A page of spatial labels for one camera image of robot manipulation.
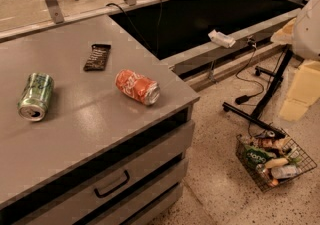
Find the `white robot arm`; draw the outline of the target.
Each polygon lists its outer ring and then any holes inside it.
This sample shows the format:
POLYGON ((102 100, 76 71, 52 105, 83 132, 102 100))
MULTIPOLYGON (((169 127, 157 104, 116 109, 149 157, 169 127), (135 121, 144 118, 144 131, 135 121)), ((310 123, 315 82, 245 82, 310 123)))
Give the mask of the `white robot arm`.
POLYGON ((284 120, 298 121, 320 98, 320 0, 309 0, 271 41, 291 45, 293 53, 304 59, 279 112, 284 120))

